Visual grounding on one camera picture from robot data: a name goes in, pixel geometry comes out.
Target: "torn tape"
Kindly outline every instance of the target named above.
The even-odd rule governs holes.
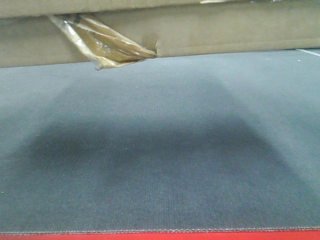
[[[116,68],[157,57],[154,51],[126,38],[91,14],[50,15],[48,18],[64,32],[81,53],[95,63],[97,70]]]

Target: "white line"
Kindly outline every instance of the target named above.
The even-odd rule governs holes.
[[[216,3],[224,3],[224,2],[231,2],[234,0],[201,0],[200,4],[216,4]]]
[[[312,54],[312,55],[315,55],[315,56],[318,56],[320,57],[320,54],[319,53],[316,53],[316,52],[313,52],[313,51],[308,51],[308,50],[304,50],[304,49],[296,49],[297,51],[301,51],[301,52],[305,52],[307,54]]]

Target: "cardboard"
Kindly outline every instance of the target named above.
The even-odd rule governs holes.
[[[159,57],[320,46],[317,0],[185,3],[95,15]],[[46,16],[2,19],[0,35],[0,67],[88,61]]]
[[[1,0],[0,19],[198,4],[200,0]]]

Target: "gray fabric surface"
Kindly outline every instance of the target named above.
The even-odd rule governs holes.
[[[0,232],[320,226],[320,59],[0,69]]]

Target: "red strip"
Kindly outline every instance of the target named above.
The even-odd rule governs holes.
[[[0,235],[0,240],[320,240],[320,230]]]

